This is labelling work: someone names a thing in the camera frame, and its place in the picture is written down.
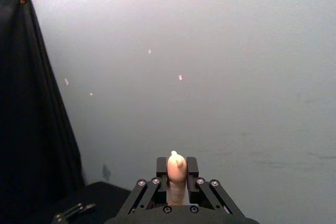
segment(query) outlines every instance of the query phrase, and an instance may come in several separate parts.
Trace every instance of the white wall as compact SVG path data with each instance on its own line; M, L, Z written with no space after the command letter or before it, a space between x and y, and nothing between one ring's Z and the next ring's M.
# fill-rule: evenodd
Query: white wall
M33 1L90 183L177 150L260 223L335 222L336 0Z

